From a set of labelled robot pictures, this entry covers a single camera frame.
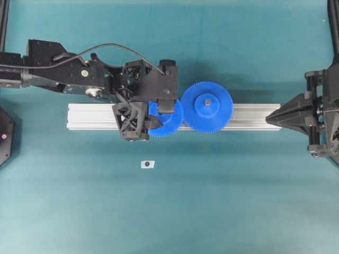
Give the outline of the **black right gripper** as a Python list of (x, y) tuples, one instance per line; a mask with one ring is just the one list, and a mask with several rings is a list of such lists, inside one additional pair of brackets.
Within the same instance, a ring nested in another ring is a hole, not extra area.
[[(307, 90), (266, 117), (266, 122), (309, 135), (308, 151), (313, 157), (338, 158), (338, 70), (305, 74)], [(291, 113), (313, 110), (314, 126), (303, 117), (282, 118)]]

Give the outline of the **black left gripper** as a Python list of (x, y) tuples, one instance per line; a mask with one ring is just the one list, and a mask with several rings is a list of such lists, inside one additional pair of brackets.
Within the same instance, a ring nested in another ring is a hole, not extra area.
[[(149, 140), (149, 130), (159, 129), (163, 123), (149, 115), (149, 101), (136, 95), (137, 81), (152, 67), (143, 60), (126, 63), (121, 68), (108, 68), (108, 91), (115, 97), (112, 106), (120, 136), (127, 141)], [(158, 99), (158, 114), (173, 114), (174, 99)]]

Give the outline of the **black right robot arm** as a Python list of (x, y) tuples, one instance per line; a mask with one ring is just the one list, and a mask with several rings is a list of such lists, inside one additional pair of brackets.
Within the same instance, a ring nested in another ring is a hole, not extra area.
[[(306, 91), (273, 111), (265, 122), (307, 135), (308, 151), (313, 157), (338, 161), (338, 1), (328, 1), (327, 9), (334, 50), (332, 64), (328, 69), (307, 72)], [(221, 131), (235, 121), (235, 112), (249, 105), (234, 104), (223, 87), (202, 81), (186, 89), (174, 114), (160, 115), (157, 107), (151, 102), (149, 113), (164, 126), (149, 133), (165, 137), (183, 126), (204, 134)]]

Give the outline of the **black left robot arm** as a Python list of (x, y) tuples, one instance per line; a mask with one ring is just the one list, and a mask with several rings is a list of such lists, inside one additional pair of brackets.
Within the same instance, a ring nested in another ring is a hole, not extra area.
[(57, 93), (85, 95), (112, 104), (120, 136), (148, 140), (162, 127), (160, 115), (173, 114), (178, 98), (174, 60), (153, 65), (140, 57), (122, 66), (104, 63), (88, 49), (90, 60), (68, 52), (60, 43), (30, 40), (26, 55), (1, 53), (1, 86), (35, 86)]

